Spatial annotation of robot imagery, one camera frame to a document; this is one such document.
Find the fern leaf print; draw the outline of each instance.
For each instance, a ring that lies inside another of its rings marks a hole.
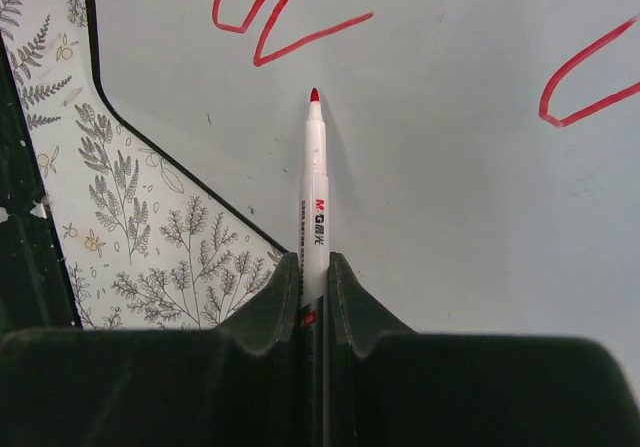
[[[15,17],[22,15],[18,8],[21,5],[21,0],[0,0],[0,33],[9,40],[13,40],[13,34],[7,26],[20,27]]]

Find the red marker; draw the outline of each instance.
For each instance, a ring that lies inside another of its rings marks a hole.
[[[329,178],[327,138],[320,95],[311,91],[305,124],[300,185],[300,345],[304,379],[306,445],[327,445],[328,356],[326,338],[327,275],[329,271]]]

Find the black marker holder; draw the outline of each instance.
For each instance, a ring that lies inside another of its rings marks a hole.
[[[210,331],[37,329],[0,344],[0,445],[302,445],[299,270]],[[417,334],[329,271],[331,445],[632,446],[614,360],[575,339]]]

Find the red handwriting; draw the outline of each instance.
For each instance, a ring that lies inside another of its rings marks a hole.
[[[224,24],[220,22],[219,11],[220,11],[220,3],[222,2],[222,0],[213,0],[213,9],[211,11],[211,17],[213,19],[213,23],[220,30],[235,32],[238,34],[244,34],[249,28],[249,26],[251,25],[251,23],[253,22],[253,19],[255,18],[255,16],[257,15],[258,11],[260,10],[260,8],[262,7],[265,1],[266,0],[255,0],[251,7],[251,10],[249,10],[249,13],[247,14],[247,17],[244,19],[244,22],[242,22],[242,25],[234,26],[234,25]],[[274,60],[277,60],[280,57],[283,57],[287,54],[290,54],[291,52],[298,50],[299,48],[307,45],[310,42],[335,34],[337,32],[340,32],[341,30],[348,29],[349,27],[365,22],[366,20],[369,20],[371,17],[373,17],[373,12],[369,12],[368,14],[364,14],[359,17],[354,17],[353,19],[346,20],[337,25],[334,25],[333,27],[329,27],[328,29],[320,30],[313,34],[304,36],[301,39],[293,42],[292,44],[287,45],[286,47],[282,47],[281,49],[278,49],[271,54],[267,54],[263,56],[262,51],[264,49],[264,44],[267,42],[267,39],[269,38],[269,34],[271,33],[271,30],[275,26],[276,22],[278,21],[278,17],[280,16],[284,8],[287,6],[288,2],[289,0],[278,1],[276,6],[273,8],[273,12],[271,12],[271,15],[269,16],[267,23],[262,29],[262,33],[260,34],[260,38],[258,39],[258,45],[256,46],[255,54],[253,56],[253,65],[255,65],[256,67],[260,67],[261,65],[267,64],[269,62],[273,62]]]
[[[538,114],[543,120],[546,120],[551,125],[555,127],[567,127],[568,125],[577,122],[578,120],[584,119],[585,117],[590,116],[591,114],[595,114],[602,109],[606,109],[612,104],[616,102],[620,102],[621,100],[626,99],[627,97],[631,97],[634,94],[640,92],[640,82],[633,84],[631,87],[627,87],[626,89],[622,89],[615,94],[611,94],[604,99],[595,102],[588,107],[585,107],[582,110],[574,112],[573,114],[565,117],[564,119],[558,119],[553,115],[549,114],[549,102],[551,102],[551,97],[553,96],[553,92],[560,83],[560,81],[569,74],[573,69],[575,69],[580,63],[584,62],[586,59],[591,57],[597,51],[602,49],[605,45],[609,44],[613,40],[620,37],[624,34],[637,20],[637,17],[633,17],[627,20],[624,24],[616,27],[608,34],[600,37],[593,44],[589,45],[584,50],[578,52],[575,56],[573,56],[567,63],[565,63],[558,71],[553,74],[549,82],[547,83],[544,91],[542,92],[542,97],[540,98],[540,107],[538,110]]]

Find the whiteboard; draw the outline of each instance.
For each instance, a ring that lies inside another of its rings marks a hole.
[[[639,5],[95,0],[97,82],[291,250],[318,87],[365,288],[417,330],[596,339],[640,386]]]

